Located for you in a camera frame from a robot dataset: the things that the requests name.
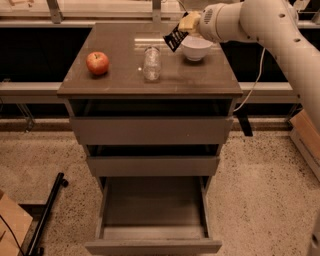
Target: drawer front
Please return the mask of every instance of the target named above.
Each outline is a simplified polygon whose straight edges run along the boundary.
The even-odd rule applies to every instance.
[[[219,157],[88,157],[93,176],[214,176]]]
[[[93,255],[216,253],[199,177],[109,178]]]
[[[232,118],[71,118],[70,122],[80,144],[221,144]]]

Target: red apple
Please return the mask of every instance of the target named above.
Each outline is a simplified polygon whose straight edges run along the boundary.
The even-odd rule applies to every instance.
[[[102,75],[109,69],[109,59],[103,52],[92,52],[87,56],[87,67],[95,75]]]

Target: white bowl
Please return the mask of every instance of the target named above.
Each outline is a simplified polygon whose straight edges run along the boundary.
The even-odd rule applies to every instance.
[[[191,61],[199,61],[206,56],[213,45],[203,38],[187,36],[182,42],[182,52]]]

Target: robotic hand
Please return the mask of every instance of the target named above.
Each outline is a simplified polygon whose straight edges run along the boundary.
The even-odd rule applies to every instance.
[[[320,133],[320,52],[300,33],[290,7],[286,0],[209,5],[188,25],[209,41],[257,42],[266,48]]]

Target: dresser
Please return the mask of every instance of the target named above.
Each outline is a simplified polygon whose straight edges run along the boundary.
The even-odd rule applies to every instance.
[[[58,90],[103,194],[92,255],[221,247],[206,193],[242,91],[219,44],[198,62],[171,52],[161,39],[175,25],[97,23]],[[154,82],[142,72],[150,44],[161,52]],[[87,70],[92,51],[109,57],[107,74]]]

